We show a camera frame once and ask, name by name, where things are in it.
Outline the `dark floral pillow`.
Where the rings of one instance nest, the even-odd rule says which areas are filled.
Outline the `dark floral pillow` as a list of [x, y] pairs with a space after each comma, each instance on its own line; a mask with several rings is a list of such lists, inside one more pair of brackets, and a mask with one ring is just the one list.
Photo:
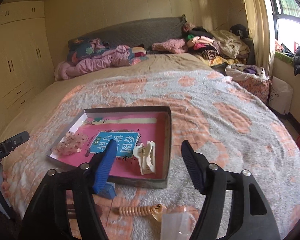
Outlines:
[[109, 49], [109, 43], [99, 38], [77, 38], [69, 48], [66, 60], [70, 63], [77, 64], [83, 59], [89, 59], [101, 55]]

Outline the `pink dotted fabric scrunchie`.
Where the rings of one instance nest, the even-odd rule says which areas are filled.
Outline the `pink dotted fabric scrunchie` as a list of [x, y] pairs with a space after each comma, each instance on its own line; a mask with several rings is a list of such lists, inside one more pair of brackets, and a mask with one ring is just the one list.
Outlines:
[[74, 153], [79, 153], [87, 139], [88, 136], [81, 132], [67, 132], [61, 142], [52, 149], [52, 153], [56, 155], [72, 155]]

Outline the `cream curtain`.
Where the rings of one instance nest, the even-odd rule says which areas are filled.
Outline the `cream curtain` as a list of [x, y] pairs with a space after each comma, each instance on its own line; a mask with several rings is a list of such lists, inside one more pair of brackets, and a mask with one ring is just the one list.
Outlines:
[[244, 0], [256, 65], [271, 76], [275, 57], [275, 28], [270, 0]]

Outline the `small blue box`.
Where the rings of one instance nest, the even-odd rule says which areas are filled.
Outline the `small blue box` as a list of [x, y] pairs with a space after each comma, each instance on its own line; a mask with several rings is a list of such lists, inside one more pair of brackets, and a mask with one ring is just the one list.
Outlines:
[[116, 197], [115, 184], [106, 182], [105, 186], [100, 190], [98, 195], [106, 199], [114, 199]]

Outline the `cream wardrobe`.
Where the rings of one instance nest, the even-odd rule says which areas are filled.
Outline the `cream wardrobe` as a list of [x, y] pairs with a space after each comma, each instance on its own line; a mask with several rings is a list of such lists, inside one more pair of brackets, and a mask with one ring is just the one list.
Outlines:
[[0, 136], [29, 101], [54, 82], [44, 3], [0, 5]]

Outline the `pink knitted sweater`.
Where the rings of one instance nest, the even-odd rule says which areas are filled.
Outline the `pink knitted sweater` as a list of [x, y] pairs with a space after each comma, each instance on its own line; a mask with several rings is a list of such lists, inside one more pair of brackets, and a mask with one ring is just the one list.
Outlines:
[[172, 54], [181, 54], [187, 52], [187, 45], [184, 39], [170, 39], [165, 42], [152, 44], [152, 50], [165, 52], [168, 51]]

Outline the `bag with yellow hoop earrings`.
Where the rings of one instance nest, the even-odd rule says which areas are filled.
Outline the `bag with yellow hoop earrings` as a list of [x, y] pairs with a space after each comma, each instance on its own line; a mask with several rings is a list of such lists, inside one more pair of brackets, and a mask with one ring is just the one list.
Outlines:
[[161, 221], [161, 240], [187, 240], [191, 235], [191, 218], [189, 213], [166, 213]]

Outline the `grey quilted headboard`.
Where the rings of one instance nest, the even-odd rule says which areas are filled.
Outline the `grey quilted headboard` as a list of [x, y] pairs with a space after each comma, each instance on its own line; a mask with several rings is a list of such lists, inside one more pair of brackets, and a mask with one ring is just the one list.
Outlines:
[[182, 27], [186, 23], [186, 16], [149, 18], [125, 22], [98, 29], [84, 34], [79, 38], [93, 40], [101, 39], [111, 47], [125, 44], [134, 47], [143, 44], [151, 49], [152, 44], [170, 39], [182, 38]]

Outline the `pink quilt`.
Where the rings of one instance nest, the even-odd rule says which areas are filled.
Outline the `pink quilt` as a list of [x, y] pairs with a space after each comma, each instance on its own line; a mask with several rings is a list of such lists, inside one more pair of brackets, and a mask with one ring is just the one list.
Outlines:
[[119, 45], [106, 50], [101, 55], [83, 59], [77, 64], [63, 61], [56, 67], [54, 77], [56, 81], [69, 80], [110, 67], [132, 66], [146, 59], [147, 52], [143, 47], [131, 48], [127, 45]]

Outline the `grey shallow cardboard box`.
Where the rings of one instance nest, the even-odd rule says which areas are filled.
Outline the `grey shallow cardboard box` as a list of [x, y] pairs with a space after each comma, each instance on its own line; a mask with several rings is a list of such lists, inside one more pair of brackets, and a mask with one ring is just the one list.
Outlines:
[[116, 142], [109, 181], [164, 189], [171, 158], [172, 113], [167, 106], [83, 109], [62, 130], [46, 155], [76, 167]]

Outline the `floral laundry basket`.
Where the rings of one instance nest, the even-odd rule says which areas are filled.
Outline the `floral laundry basket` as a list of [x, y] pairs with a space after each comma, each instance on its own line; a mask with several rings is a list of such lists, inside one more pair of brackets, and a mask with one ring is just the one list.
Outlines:
[[267, 103], [270, 92], [271, 79], [266, 75], [264, 68], [247, 64], [231, 64], [225, 68], [227, 76], [241, 87]]

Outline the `cream hair claw clip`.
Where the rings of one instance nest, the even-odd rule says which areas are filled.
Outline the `cream hair claw clip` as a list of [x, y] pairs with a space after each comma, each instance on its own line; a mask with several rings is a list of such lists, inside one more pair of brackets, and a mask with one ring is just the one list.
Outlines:
[[156, 172], [155, 150], [156, 145], [153, 141], [147, 141], [147, 144], [141, 143], [134, 148], [133, 156], [138, 160], [141, 175]]

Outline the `window with bars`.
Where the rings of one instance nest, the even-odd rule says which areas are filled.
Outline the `window with bars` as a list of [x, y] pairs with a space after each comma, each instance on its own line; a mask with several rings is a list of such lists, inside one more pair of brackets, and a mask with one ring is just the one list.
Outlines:
[[300, 46], [300, 5], [297, 0], [270, 0], [275, 38], [291, 52]]

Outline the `pile of clothes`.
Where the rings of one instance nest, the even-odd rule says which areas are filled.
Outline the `pile of clothes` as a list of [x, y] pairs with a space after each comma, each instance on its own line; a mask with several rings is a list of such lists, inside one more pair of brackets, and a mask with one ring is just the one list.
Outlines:
[[229, 31], [207, 31], [187, 22], [182, 32], [187, 51], [191, 54], [208, 61], [221, 57], [228, 63], [247, 63], [250, 47], [245, 40], [249, 38], [249, 30], [241, 24], [233, 25]]

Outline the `tan bed sheet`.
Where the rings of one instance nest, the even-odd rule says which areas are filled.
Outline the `tan bed sheet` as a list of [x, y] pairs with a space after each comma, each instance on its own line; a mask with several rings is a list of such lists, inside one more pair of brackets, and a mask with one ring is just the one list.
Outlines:
[[208, 70], [212, 68], [199, 57], [189, 53], [183, 54], [155, 54], [148, 59], [133, 66], [107, 68], [97, 72], [85, 74], [70, 80], [56, 81], [41, 93], [34, 96], [30, 102], [21, 107], [18, 115], [12, 119], [0, 135], [0, 141], [22, 131], [29, 133], [39, 124], [45, 124], [54, 109], [63, 98], [77, 86], [85, 85], [91, 81], [103, 80], [117, 76], [148, 76], [153, 73], [166, 71], [193, 71]]

